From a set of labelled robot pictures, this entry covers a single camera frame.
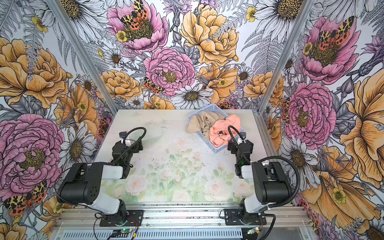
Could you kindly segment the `pink printed t-shirt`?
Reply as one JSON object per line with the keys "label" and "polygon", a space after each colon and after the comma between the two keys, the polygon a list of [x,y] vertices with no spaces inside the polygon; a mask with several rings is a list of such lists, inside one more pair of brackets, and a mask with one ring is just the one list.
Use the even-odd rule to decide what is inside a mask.
{"label": "pink printed t-shirt", "polygon": [[209,130],[209,138],[215,148],[227,145],[231,139],[228,126],[241,131],[241,119],[237,115],[230,115],[223,120],[217,120]]}

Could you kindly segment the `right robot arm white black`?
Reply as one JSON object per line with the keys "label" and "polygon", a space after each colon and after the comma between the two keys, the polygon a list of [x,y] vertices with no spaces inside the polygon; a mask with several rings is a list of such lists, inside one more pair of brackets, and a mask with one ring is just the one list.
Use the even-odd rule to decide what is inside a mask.
{"label": "right robot arm white black", "polygon": [[237,209],[225,209],[224,220],[227,226],[265,225],[264,212],[272,204],[283,203],[292,196],[292,190],[283,168],[279,162],[271,158],[260,159],[256,162],[249,160],[254,144],[245,138],[245,133],[239,137],[231,137],[228,150],[236,156],[235,173],[243,180],[254,183],[254,193],[242,199]]}

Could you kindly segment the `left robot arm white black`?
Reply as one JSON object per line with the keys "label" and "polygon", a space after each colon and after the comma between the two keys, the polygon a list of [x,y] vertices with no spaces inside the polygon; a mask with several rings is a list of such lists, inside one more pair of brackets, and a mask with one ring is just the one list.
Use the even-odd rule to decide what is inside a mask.
{"label": "left robot arm white black", "polygon": [[[142,135],[127,144],[128,136],[142,130]],[[77,163],[69,168],[67,175],[57,190],[59,203],[71,206],[84,206],[96,212],[101,218],[102,227],[139,227],[142,224],[142,210],[127,210],[123,200],[112,198],[101,191],[101,183],[106,180],[126,179],[133,168],[131,159],[143,150],[142,139],[147,130],[134,128],[121,133],[121,139],[112,148],[111,162],[92,164]]]}

